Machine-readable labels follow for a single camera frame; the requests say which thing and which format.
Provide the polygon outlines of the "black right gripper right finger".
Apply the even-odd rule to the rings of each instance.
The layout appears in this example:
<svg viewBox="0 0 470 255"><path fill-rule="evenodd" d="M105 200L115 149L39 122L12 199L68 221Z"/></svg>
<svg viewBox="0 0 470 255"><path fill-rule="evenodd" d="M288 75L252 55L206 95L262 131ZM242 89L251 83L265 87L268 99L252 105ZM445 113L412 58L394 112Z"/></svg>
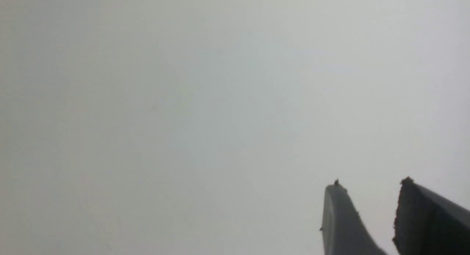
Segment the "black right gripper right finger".
<svg viewBox="0 0 470 255"><path fill-rule="evenodd" d="M468 255L470 212L412 178L401 181L393 243L400 255Z"/></svg>

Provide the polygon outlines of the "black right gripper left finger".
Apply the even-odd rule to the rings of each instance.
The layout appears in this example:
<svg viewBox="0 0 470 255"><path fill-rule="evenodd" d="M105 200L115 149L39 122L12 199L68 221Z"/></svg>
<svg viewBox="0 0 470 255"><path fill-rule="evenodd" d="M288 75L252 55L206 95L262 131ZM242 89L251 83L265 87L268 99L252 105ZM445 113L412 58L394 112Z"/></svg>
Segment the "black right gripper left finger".
<svg viewBox="0 0 470 255"><path fill-rule="evenodd" d="M385 255L367 231L346 188L336 179L325 187L322 226L326 255Z"/></svg>

